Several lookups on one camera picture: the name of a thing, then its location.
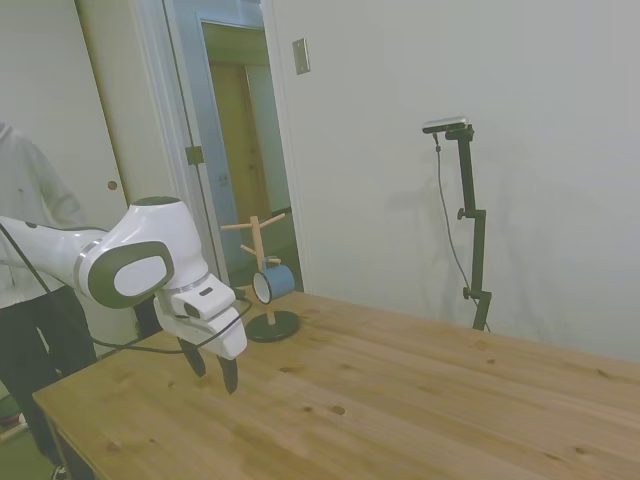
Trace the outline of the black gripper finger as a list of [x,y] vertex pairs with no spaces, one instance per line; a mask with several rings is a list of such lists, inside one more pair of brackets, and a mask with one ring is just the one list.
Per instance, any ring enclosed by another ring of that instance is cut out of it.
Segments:
[[236,359],[227,359],[223,356],[217,356],[226,391],[232,395],[238,388],[239,371]]
[[196,345],[181,339],[180,349],[186,358],[192,371],[198,376],[203,377],[206,374],[206,365]]

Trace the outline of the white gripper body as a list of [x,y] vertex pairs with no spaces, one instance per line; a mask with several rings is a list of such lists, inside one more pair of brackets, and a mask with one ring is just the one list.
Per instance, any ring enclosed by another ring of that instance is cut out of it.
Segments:
[[165,331],[218,356],[235,359],[247,347],[233,295],[158,294],[154,308]]

